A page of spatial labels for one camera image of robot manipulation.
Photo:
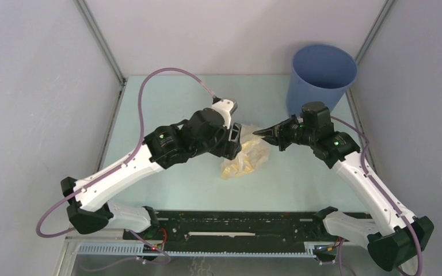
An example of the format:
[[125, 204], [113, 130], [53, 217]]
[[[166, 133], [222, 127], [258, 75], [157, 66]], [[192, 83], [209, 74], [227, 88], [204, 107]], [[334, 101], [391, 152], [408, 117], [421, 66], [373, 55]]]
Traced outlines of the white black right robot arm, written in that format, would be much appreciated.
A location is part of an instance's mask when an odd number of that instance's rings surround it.
[[347, 181], [366, 207], [373, 221], [348, 216], [328, 207], [317, 213], [312, 233], [318, 240], [337, 236], [367, 249], [372, 260], [383, 270], [398, 270], [416, 258], [416, 275], [424, 271], [422, 252], [434, 230], [431, 220], [417, 217], [390, 191], [366, 161], [367, 149], [361, 149], [353, 138], [335, 131], [333, 117], [323, 102], [302, 106], [300, 117], [292, 116], [274, 126], [260, 129], [254, 135], [286, 150], [290, 145], [305, 145], [316, 158]]

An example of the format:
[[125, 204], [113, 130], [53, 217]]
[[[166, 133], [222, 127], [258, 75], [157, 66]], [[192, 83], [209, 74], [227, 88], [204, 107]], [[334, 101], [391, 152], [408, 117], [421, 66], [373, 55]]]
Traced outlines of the translucent cream plastic trash bag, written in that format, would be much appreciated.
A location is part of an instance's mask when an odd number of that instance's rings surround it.
[[242, 124], [241, 151], [233, 160], [225, 159], [221, 164], [222, 179], [230, 179], [251, 174], [266, 163], [270, 156], [270, 145], [253, 132], [260, 130], [255, 125]]

